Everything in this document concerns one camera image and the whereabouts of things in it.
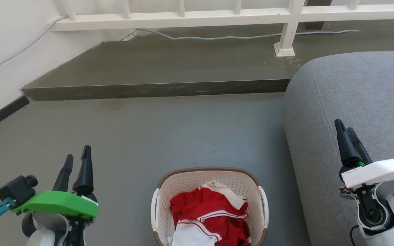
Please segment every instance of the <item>sofa seam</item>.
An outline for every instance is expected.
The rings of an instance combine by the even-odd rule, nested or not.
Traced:
[[[327,126],[327,130],[328,130],[328,134],[329,134],[329,136],[330,136],[330,138],[331,138],[331,141],[332,141],[332,143],[333,143],[334,152],[335,152],[335,154],[336,154],[336,157],[338,158],[337,145],[336,145],[335,140],[334,140],[334,138],[333,138],[333,135],[332,135],[332,133],[331,133],[331,127],[330,127],[330,124],[329,124],[329,117],[328,117],[328,115],[327,115],[327,111],[326,111],[326,108],[325,108],[325,104],[323,103],[322,94],[320,93],[319,85],[317,84],[317,80],[316,80],[315,65],[316,65],[316,60],[314,60],[314,61],[313,61],[313,64],[311,65],[311,72],[313,73],[314,90],[316,91],[316,94],[317,94],[316,97],[317,97],[317,100],[319,101],[319,106],[320,106],[320,110],[322,111],[323,118],[324,118],[325,121],[326,121],[326,126]]]

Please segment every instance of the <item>railing base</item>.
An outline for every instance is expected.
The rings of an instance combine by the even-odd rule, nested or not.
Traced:
[[[277,42],[273,45],[275,47],[275,52],[277,57],[287,57],[287,56],[295,56],[293,47],[289,49],[282,49],[280,47],[280,43]]]

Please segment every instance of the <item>railing post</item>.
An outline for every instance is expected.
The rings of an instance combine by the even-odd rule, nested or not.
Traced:
[[[355,10],[359,4],[360,0],[351,0],[351,2],[349,3],[349,8]]]
[[[145,13],[143,0],[138,0],[138,5],[139,5],[139,13]]]
[[[185,0],[179,0],[179,15],[185,18]]]
[[[121,0],[121,3],[122,3],[122,12],[124,13],[124,18],[130,19],[129,0]]]
[[[290,0],[289,11],[290,19],[288,23],[284,24],[282,36],[280,41],[274,44],[276,56],[294,56],[293,41],[296,35],[297,25],[299,24],[299,17],[302,13],[305,0]]]
[[[72,4],[70,3],[70,0],[62,0],[62,4],[69,19],[71,21],[74,21],[75,18],[77,17],[77,14],[75,13],[74,8],[72,8]]]
[[[235,14],[241,14],[241,0],[236,0],[235,3]]]

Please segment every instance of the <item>sofa cushion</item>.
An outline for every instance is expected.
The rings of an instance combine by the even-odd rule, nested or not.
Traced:
[[[394,158],[394,52],[314,59],[285,94],[285,129],[313,246],[348,246],[356,225],[343,187],[334,120],[352,127],[373,161]],[[365,245],[354,232],[357,246]]]

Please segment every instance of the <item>black cable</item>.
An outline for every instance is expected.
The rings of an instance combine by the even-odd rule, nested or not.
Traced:
[[[358,228],[358,227],[359,227],[358,225],[355,225],[355,226],[353,226],[353,227],[351,228],[350,236],[351,236],[351,243],[352,243],[352,246],[355,246],[354,239],[352,238],[352,232],[354,231],[354,229],[356,229],[356,228]]]

